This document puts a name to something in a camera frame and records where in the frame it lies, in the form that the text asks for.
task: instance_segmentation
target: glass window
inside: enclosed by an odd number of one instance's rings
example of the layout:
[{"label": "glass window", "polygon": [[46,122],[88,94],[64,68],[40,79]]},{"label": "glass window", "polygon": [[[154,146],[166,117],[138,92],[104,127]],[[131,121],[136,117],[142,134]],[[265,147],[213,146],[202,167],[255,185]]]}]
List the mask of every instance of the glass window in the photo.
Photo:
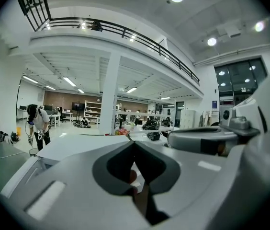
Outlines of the glass window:
[{"label": "glass window", "polygon": [[232,98],[234,105],[250,97],[267,76],[260,58],[216,67],[215,72],[219,97]]}]

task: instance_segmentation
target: black pants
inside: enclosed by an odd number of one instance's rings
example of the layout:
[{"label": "black pants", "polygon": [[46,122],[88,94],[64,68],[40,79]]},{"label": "black pants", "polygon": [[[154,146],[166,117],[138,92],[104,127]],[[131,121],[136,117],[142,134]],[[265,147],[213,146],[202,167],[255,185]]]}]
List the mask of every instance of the black pants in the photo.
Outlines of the black pants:
[{"label": "black pants", "polygon": [[[38,140],[38,133],[34,132],[35,139],[37,142],[37,148],[40,151],[43,147],[43,140]],[[45,137],[44,137],[45,144],[48,145],[50,143],[50,135],[49,135],[49,130],[45,132]]]}]

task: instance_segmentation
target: monitor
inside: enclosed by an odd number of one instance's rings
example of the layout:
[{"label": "monitor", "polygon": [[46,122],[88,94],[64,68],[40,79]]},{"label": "monitor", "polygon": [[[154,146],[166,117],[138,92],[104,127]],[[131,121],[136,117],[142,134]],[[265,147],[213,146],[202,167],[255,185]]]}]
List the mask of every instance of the monitor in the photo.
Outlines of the monitor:
[{"label": "monitor", "polygon": [[78,103],[78,102],[73,102],[73,103],[72,103],[71,109],[72,109],[73,111],[84,111],[84,109],[85,109],[85,104],[83,104],[83,103]]},{"label": "monitor", "polygon": [[52,111],[53,106],[52,105],[45,105],[44,110]]}]

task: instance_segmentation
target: shelf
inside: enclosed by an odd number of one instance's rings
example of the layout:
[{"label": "shelf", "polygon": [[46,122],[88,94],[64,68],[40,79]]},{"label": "shelf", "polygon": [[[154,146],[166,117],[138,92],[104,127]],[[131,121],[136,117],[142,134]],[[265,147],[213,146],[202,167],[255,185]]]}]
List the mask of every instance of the shelf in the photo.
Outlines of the shelf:
[{"label": "shelf", "polygon": [[86,103],[93,103],[93,104],[99,104],[99,105],[101,105],[101,103],[98,103],[98,102],[86,102]]},{"label": "shelf", "polygon": [[[88,111],[86,111],[86,113],[97,113],[97,112],[88,112]],[[101,114],[101,113],[98,113],[98,114]]]},{"label": "shelf", "polygon": [[84,117],[87,117],[87,118],[100,118],[100,117],[93,117],[93,116],[84,116]]},{"label": "shelf", "polygon": [[94,106],[85,106],[85,108],[96,108],[96,109],[101,109],[101,107],[94,107]]}]

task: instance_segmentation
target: chair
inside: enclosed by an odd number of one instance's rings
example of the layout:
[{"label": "chair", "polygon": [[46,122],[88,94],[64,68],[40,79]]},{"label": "chair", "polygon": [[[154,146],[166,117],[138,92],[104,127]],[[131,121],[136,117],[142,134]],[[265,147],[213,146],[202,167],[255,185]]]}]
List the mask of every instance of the chair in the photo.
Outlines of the chair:
[{"label": "chair", "polygon": [[65,120],[66,116],[63,115],[63,108],[61,106],[59,107],[59,112],[60,112],[60,121],[66,122],[66,120]]}]

